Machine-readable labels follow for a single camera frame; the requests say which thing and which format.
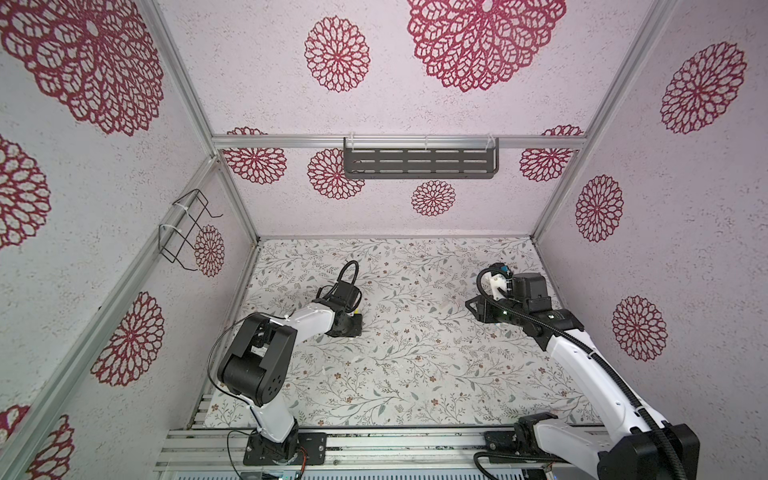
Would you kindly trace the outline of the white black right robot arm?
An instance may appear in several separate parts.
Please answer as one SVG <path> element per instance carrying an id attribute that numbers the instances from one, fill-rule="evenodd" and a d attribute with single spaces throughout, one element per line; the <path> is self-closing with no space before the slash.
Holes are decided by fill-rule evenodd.
<path id="1" fill-rule="evenodd" d="M 629 386 L 577 317 L 553 307 L 541 274 L 513 273 L 496 263 L 475 283 L 478 294 L 465 303 L 474 319 L 519 327 L 570 375 L 604 428 L 597 434 L 550 412 L 524 416 L 511 430 L 486 434 L 475 462 L 567 463 L 593 479 L 696 478 L 697 435 L 671 424 Z"/>

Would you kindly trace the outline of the dark grey wall shelf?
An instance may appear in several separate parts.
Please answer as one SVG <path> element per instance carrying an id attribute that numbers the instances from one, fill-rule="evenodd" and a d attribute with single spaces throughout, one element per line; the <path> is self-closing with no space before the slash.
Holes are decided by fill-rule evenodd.
<path id="1" fill-rule="evenodd" d="M 355 180 L 486 180 L 499 171 L 499 148 L 494 139 L 482 148 L 374 148 L 344 138 L 342 166 Z"/>

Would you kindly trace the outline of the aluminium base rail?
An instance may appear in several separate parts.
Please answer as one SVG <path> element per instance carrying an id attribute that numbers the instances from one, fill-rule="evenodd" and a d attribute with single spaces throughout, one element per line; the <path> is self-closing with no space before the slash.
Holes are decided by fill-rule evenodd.
<path id="1" fill-rule="evenodd" d="M 303 429 L 303 448 L 285 464 L 260 459 L 246 432 L 172 430 L 151 470 L 153 479 L 583 479 L 567 463 L 503 460 L 491 427 Z"/>

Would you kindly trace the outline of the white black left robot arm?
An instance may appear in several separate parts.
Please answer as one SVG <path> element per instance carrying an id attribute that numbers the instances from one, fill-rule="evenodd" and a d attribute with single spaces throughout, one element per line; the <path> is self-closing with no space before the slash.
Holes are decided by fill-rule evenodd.
<path id="1" fill-rule="evenodd" d="M 298 420 L 280 391 L 294 347 L 316 336 L 354 338 L 362 334 L 360 289 L 337 281 L 330 290 L 287 317 L 252 313 L 245 317 L 216 370 L 224 391 L 242 400 L 256 425 L 249 434 L 250 464 L 305 462 Z"/>

